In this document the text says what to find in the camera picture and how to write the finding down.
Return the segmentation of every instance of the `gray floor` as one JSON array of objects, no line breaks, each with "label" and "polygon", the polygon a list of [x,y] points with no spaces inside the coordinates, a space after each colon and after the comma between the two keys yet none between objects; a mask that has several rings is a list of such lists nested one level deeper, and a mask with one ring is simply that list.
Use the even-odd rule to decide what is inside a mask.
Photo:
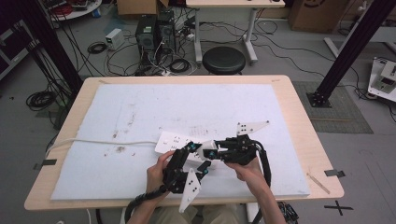
[{"label": "gray floor", "polygon": [[[278,26],[274,35],[269,35],[279,46],[285,48],[312,49],[332,58],[331,52],[323,42],[323,37],[331,36],[340,45],[341,35],[321,35],[290,30],[286,21],[275,21]],[[79,43],[85,49],[94,41],[104,41],[104,36],[113,28],[129,30],[132,34],[136,21],[122,21],[117,15],[108,14],[99,19],[89,15],[70,21],[71,29]],[[265,22],[264,29],[271,31],[274,25]],[[203,26],[202,35],[210,40],[235,40],[223,29]],[[58,30],[64,48],[74,62],[73,51],[64,33]],[[301,68],[319,72],[323,75],[332,66],[332,62],[317,54],[303,50],[287,50],[276,47],[263,37],[255,41],[256,45],[268,45],[279,56],[291,57]],[[215,44],[204,43],[203,50]],[[241,43],[233,47],[245,51]],[[193,60],[192,44],[185,48],[187,59]],[[244,75],[284,74],[295,81],[321,81],[321,76],[297,69],[288,59],[274,56],[268,47],[255,47],[259,62],[247,66]],[[360,87],[366,88],[370,76],[372,59],[386,57],[396,60],[393,54],[381,43],[370,43],[354,62],[353,67],[360,77]],[[136,46],[124,49],[114,56],[111,63],[127,67],[138,61]],[[90,61],[103,73],[105,54],[92,55]],[[81,70],[82,76],[89,71]],[[193,72],[194,75],[207,75],[204,68]],[[343,78],[344,84],[356,84],[356,75],[348,71]],[[47,81],[31,57],[25,58],[13,71],[0,81],[0,218],[1,223],[48,223],[59,220],[65,223],[89,223],[85,210],[30,212],[23,207],[24,201],[35,182],[38,171],[34,165],[44,158],[45,148],[57,133],[52,129],[48,118],[37,118],[36,112],[25,105],[26,98],[46,88]],[[318,133],[334,168],[343,170],[346,177],[341,178],[345,196],[338,199],[341,206],[354,210],[343,210],[340,216],[336,209],[326,209],[324,205],[335,205],[334,200],[312,202],[292,202],[298,213],[300,223],[396,223],[396,123],[389,115],[388,108],[378,102],[359,100],[352,88],[347,88],[351,98],[361,110],[374,134]],[[96,223],[92,211],[92,223]],[[105,209],[102,212],[104,223],[120,223],[120,209]]]}]

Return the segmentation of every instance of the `human hand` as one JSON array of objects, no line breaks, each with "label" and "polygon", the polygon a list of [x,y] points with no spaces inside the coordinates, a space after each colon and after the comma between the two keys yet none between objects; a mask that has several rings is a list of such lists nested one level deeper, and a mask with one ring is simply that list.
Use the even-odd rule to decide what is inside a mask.
[{"label": "human hand", "polygon": [[[161,157],[158,158],[157,163],[148,168],[147,170],[148,182],[146,185],[146,192],[152,192],[158,189],[161,185],[163,185],[163,169],[168,164],[168,161],[166,159],[171,157],[174,154],[174,152],[175,151],[168,151],[165,154],[161,155]],[[162,196],[149,200],[148,202],[157,205],[157,203],[162,201],[168,194],[169,192],[165,192]]]},{"label": "human hand", "polygon": [[269,189],[257,157],[245,166],[238,163],[225,164],[235,170],[238,179],[247,182],[247,187],[254,196],[259,196],[260,192],[262,192],[262,188]]}]

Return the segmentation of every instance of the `stool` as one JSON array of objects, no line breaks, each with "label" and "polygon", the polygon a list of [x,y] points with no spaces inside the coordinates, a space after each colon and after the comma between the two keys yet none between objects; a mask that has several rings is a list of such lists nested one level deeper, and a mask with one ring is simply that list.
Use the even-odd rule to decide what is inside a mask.
[{"label": "stool", "polygon": [[215,47],[208,50],[202,59],[204,68],[215,75],[241,74],[246,64],[245,56],[237,49]]}]

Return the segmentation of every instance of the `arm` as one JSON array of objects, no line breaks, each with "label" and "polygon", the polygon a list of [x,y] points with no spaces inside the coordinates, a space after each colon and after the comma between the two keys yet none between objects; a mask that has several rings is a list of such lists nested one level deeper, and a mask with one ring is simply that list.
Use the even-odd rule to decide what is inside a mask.
[{"label": "arm", "polygon": [[241,166],[237,163],[226,163],[227,166],[235,169],[238,179],[247,182],[250,192],[256,197],[262,210],[262,216],[267,224],[286,223],[279,207],[277,206],[274,194],[265,182],[259,160],[255,158],[248,165]]},{"label": "arm", "polygon": [[[148,168],[148,183],[146,186],[146,192],[152,192],[163,184],[163,169],[168,163],[166,159],[172,156],[174,152],[175,151],[168,151],[161,155],[161,157],[158,158],[157,163]],[[154,212],[155,207],[168,194],[169,192],[166,192],[161,197],[145,201],[137,206],[127,224],[149,223],[149,219]]]}]

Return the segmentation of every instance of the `gray mat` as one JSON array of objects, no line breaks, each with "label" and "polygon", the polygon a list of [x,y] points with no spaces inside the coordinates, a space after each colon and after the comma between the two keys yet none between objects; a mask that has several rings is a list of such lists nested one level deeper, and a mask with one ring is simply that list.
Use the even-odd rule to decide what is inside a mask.
[{"label": "gray mat", "polygon": [[373,133],[344,87],[337,87],[329,101],[332,108],[316,108],[309,104],[307,92],[314,92],[318,82],[293,82],[306,114],[318,133]]}]

